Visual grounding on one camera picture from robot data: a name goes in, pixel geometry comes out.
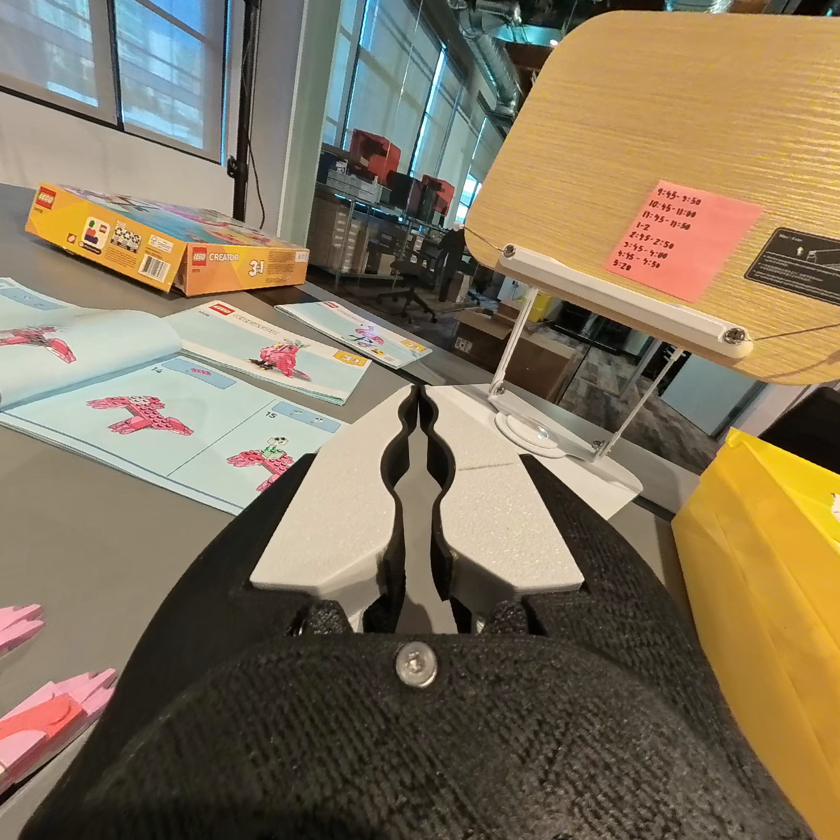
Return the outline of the large instruction booklet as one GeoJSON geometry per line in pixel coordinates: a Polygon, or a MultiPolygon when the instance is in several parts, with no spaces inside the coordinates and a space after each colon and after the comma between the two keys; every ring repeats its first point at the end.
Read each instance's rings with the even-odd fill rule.
{"type": "Polygon", "coordinates": [[[182,353],[146,311],[1,279],[2,427],[232,515],[344,426],[182,353]]]}

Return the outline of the black office chair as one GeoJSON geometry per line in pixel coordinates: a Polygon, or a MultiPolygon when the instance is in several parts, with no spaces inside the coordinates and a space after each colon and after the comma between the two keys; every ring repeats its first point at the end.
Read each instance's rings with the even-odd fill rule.
{"type": "Polygon", "coordinates": [[[404,319],[406,323],[413,322],[412,313],[409,311],[411,306],[421,310],[428,315],[432,324],[438,322],[437,314],[425,299],[418,295],[418,289],[424,288],[434,290],[438,281],[438,261],[441,254],[440,247],[431,245],[427,248],[422,248],[418,252],[412,252],[408,259],[402,259],[396,265],[396,281],[394,287],[390,290],[377,294],[374,297],[374,302],[379,305],[391,299],[403,299],[402,309],[397,313],[400,319],[404,319]]]}

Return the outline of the red storage box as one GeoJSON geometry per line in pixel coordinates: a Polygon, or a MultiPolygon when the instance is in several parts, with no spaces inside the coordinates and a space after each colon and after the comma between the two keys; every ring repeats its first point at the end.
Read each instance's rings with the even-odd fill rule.
{"type": "Polygon", "coordinates": [[[455,194],[454,185],[432,175],[422,177],[421,211],[424,217],[446,216],[455,194]]]}
{"type": "Polygon", "coordinates": [[[350,136],[350,156],[363,174],[384,184],[391,173],[397,172],[402,152],[387,138],[356,128],[350,136]]]}

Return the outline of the brown cardboard box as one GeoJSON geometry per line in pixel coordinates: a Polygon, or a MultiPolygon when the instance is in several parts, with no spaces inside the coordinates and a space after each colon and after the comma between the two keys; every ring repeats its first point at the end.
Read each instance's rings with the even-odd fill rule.
{"type": "MultiPolygon", "coordinates": [[[[452,353],[493,372],[507,347],[513,321],[468,308],[458,313],[456,322],[452,353]]],[[[506,382],[557,403],[582,357],[581,350],[555,339],[552,330],[525,329],[507,365],[506,382]]]]}

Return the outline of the yellow toy brick box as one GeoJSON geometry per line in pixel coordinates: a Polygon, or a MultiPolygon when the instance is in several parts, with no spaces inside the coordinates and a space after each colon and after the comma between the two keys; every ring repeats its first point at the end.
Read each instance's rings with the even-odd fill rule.
{"type": "Polygon", "coordinates": [[[213,209],[43,183],[28,233],[187,298],[301,286],[309,251],[213,209]]]}

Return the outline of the black framed window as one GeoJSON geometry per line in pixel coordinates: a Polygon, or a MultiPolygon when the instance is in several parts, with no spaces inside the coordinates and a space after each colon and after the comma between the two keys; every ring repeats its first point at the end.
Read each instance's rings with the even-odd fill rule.
{"type": "Polygon", "coordinates": [[[220,163],[230,6],[2,1],[2,93],[220,163]]]}

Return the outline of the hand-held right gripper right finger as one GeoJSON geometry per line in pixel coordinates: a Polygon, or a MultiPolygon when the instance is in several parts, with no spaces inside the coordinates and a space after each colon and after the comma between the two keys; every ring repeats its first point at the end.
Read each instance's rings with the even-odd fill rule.
{"type": "Polygon", "coordinates": [[[540,462],[459,406],[448,386],[425,386],[418,416],[440,487],[434,584],[457,629],[473,631],[501,602],[579,591],[583,573],[529,473],[540,462]]]}

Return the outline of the black label sticker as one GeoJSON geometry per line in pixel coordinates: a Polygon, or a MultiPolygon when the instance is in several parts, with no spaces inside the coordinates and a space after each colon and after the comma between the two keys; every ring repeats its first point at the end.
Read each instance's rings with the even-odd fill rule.
{"type": "Polygon", "coordinates": [[[777,227],[743,276],[838,306],[839,239],[777,227]]]}

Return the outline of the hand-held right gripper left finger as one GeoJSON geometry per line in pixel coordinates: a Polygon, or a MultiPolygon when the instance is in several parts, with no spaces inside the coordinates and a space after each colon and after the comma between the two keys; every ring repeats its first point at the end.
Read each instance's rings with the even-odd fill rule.
{"type": "Polygon", "coordinates": [[[396,630],[406,593],[396,484],[419,396],[403,387],[320,447],[251,572],[255,588],[335,601],[364,631],[396,630]]]}

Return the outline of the pink sticky note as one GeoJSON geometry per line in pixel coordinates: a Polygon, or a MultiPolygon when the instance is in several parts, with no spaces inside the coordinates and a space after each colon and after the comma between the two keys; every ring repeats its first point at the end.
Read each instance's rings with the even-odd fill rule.
{"type": "Polygon", "coordinates": [[[763,211],[759,204],[660,180],[604,269],[680,301],[697,302],[763,211]]]}

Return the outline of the black stand pole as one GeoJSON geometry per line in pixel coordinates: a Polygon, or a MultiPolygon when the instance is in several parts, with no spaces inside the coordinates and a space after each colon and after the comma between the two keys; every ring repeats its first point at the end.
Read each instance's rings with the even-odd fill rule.
{"type": "Polygon", "coordinates": [[[251,133],[253,129],[259,24],[263,2],[244,1],[243,36],[238,74],[235,149],[225,162],[226,174],[234,182],[233,218],[244,222],[249,184],[253,183],[260,210],[259,227],[266,221],[266,205],[261,194],[251,133]]]}

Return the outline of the instruction booklet pink animal cover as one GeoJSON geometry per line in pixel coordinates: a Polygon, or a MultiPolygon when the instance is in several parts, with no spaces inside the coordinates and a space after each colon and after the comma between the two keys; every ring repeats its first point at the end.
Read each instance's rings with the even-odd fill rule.
{"type": "Polygon", "coordinates": [[[343,405],[371,361],[262,321],[221,301],[164,319],[183,350],[215,366],[343,405]]]}

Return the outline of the large pink brick assembly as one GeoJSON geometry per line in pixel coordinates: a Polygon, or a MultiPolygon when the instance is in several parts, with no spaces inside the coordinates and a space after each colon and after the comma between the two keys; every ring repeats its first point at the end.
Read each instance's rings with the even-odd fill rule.
{"type": "Polygon", "coordinates": [[[1,719],[1,793],[25,780],[89,729],[108,705],[114,668],[50,681],[1,719]]]}

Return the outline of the instruction booklet flamingo cover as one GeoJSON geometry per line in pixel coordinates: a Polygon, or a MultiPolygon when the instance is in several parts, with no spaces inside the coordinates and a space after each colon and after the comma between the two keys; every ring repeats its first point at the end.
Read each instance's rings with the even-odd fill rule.
{"type": "Polygon", "coordinates": [[[274,309],[393,370],[401,370],[433,352],[432,347],[405,338],[335,301],[280,304],[274,309]]]}

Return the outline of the yellow plastic bin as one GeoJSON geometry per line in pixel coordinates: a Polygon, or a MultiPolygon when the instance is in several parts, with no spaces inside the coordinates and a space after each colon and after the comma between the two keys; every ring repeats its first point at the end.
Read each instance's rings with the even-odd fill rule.
{"type": "Polygon", "coordinates": [[[839,478],[732,429],[671,528],[700,644],[766,769],[839,838],[839,478]]]}

